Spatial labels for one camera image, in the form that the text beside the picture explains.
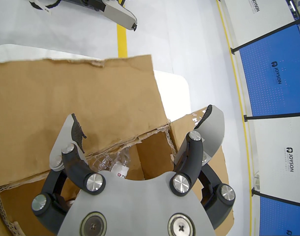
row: white tag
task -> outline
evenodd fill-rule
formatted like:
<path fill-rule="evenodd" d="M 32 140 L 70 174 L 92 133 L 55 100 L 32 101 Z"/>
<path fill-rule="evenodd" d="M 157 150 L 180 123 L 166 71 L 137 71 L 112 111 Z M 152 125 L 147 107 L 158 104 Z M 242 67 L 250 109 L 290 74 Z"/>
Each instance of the white tag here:
<path fill-rule="evenodd" d="M 128 173 L 129 167 L 126 167 L 122 165 L 119 161 L 115 163 L 113 168 L 111 169 L 111 172 L 114 173 L 118 177 L 126 178 Z"/>
<path fill-rule="evenodd" d="M 43 5 L 40 1 L 34 0 L 34 3 L 36 5 L 38 5 L 39 7 L 41 7 L 43 9 L 43 11 L 46 11 L 47 13 L 49 13 L 51 15 L 51 10 L 48 9 L 45 5 Z"/>

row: cardboard box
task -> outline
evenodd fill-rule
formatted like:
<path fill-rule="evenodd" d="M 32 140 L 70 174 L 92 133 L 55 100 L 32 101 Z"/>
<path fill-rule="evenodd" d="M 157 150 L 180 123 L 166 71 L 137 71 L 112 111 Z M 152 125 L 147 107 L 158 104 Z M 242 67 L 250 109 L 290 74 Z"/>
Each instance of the cardboard box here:
<path fill-rule="evenodd" d="M 173 156 L 202 111 L 170 123 L 150 56 L 104 61 L 67 60 L 0 64 L 0 235 L 52 235 L 31 210 L 49 171 L 49 154 L 68 114 L 87 139 L 89 164 L 130 146 L 127 179 L 151 179 L 173 170 Z M 222 150 L 210 165 L 228 183 Z M 66 200 L 78 188 L 67 180 Z M 216 230 L 226 235 L 233 215 Z"/>

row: black cable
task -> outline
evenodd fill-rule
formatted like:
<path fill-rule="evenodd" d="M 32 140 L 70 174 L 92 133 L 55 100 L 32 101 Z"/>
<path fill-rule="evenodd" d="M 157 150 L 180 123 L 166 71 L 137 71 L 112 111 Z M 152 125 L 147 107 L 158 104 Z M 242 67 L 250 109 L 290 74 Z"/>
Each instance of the black cable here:
<path fill-rule="evenodd" d="M 48 9 L 54 8 L 56 7 L 59 3 L 61 2 L 61 0 L 57 0 L 55 3 L 50 4 L 50 5 L 46 5 L 45 7 L 47 7 Z M 37 10 L 43 10 L 41 7 L 39 7 L 36 3 L 34 2 L 30 2 L 31 6 L 33 6 L 35 9 Z"/>

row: white table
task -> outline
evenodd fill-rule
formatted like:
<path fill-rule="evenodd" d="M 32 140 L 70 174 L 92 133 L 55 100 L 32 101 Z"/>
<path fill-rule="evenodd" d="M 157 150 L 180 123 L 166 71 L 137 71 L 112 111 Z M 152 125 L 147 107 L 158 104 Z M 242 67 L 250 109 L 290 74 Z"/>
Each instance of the white table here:
<path fill-rule="evenodd" d="M 52 59 L 96 59 L 67 52 L 20 46 L 0 45 L 0 63 L 19 60 Z M 191 113 L 188 83 L 180 75 L 154 70 L 166 117 L 174 121 Z"/>

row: white label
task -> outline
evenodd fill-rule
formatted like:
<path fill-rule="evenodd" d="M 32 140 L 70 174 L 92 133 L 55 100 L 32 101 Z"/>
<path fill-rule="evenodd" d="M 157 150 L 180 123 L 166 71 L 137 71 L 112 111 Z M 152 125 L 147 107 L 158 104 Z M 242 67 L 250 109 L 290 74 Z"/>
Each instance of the white label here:
<path fill-rule="evenodd" d="M 286 0 L 224 0 L 236 46 L 245 44 L 294 21 Z"/>
<path fill-rule="evenodd" d="M 129 167 L 122 165 L 120 162 L 116 162 L 113 168 L 111 169 L 112 173 L 115 173 L 118 177 L 126 178 Z"/>
<path fill-rule="evenodd" d="M 34 0 L 34 3 L 35 3 L 36 5 L 38 5 L 39 7 L 41 7 L 41 8 L 43 9 L 43 11 L 46 11 L 48 14 L 51 15 L 51 10 L 48 9 L 45 5 L 43 5 L 40 1 Z"/>
<path fill-rule="evenodd" d="M 260 192 L 300 203 L 300 116 L 253 123 Z"/>

